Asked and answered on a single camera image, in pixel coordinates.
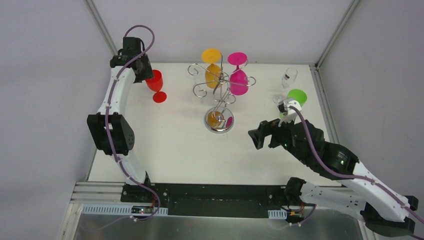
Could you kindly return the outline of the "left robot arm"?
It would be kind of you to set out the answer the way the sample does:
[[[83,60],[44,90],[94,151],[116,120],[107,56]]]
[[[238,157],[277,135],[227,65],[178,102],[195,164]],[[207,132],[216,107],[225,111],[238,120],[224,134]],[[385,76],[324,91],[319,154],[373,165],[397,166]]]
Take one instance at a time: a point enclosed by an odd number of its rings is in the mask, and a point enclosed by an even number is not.
[[[136,136],[125,119],[125,109],[132,84],[140,80],[142,71],[151,70],[146,55],[131,61],[144,50],[140,38],[123,38],[123,47],[110,60],[110,81],[104,100],[97,113],[88,115],[86,120],[96,148],[113,159],[125,183],[135,186],[134,197],[143,203],[152,198],[153,189],[146,185],[147,170],[135,154]]]

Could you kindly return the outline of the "green wine glass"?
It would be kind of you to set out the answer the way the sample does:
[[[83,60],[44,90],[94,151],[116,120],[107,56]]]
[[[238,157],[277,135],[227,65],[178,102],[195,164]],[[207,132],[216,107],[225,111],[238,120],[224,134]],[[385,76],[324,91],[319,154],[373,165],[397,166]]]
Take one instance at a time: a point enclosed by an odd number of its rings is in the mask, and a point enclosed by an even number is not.
[[[301,104],[301,108],[306,103],[308,96],[307,94],[300,89],[292,89],[288,92],[287,99],[288,98],[294,98]]]

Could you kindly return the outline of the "red wine glass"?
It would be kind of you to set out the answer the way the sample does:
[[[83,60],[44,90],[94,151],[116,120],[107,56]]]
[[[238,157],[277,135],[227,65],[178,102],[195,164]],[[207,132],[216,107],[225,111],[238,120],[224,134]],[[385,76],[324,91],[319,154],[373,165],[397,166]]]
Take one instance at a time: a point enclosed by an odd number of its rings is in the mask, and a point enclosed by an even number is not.
[[[157,69],[154,69],[152,73],[153,77],[145,80],[146,85],[154,92],[152,100],[155,103],[163,103],[167,99],[167,94],[162,91],[164,85],[162,73]]]

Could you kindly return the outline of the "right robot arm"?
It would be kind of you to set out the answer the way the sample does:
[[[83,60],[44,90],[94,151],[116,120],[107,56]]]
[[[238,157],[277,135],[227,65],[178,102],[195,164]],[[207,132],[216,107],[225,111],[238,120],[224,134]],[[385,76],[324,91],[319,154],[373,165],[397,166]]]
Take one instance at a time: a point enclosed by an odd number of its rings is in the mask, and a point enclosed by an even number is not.
[[[269,136],[270,148],[283,147],[313,172],[352,191],[348,195],[291,177],[283,192],[288,204],[301,202],[339,211],[384,237],[415,236],[418,199],[390,189],[352,151],[326,141],[323,131],[308,120],[299,123],[264,120],[258,128],[249,130],[248,135],[256,149],[261,149]]]

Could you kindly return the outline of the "orange wine glass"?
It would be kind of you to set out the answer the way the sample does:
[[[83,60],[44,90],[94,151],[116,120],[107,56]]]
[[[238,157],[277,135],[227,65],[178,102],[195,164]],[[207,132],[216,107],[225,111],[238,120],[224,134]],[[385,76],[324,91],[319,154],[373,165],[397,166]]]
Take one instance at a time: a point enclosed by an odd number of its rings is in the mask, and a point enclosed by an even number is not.
[[[210,89],[214,89],[219,84],[221,72],[220,66],[216,63],[222,59],[221,52],[216,48],[208,48],[201,54],[204,63],[209,64],[205,71],[205,83]]]

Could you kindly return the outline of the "magenta wine glass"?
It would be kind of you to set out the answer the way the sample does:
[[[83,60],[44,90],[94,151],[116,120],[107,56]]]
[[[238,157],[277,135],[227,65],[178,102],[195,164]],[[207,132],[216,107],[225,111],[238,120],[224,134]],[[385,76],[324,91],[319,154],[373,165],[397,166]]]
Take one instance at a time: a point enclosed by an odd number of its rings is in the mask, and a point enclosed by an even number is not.
[[[229,78],[230,92],[235,96],[244,95],[249,90],[249,82],[246,79],[247,75],[240,68],[240,66],[245,64],[247,60],[248,57],[244,52],[233,52],[227,58],[229,64],[236,66],[236,69],[232,72]]]

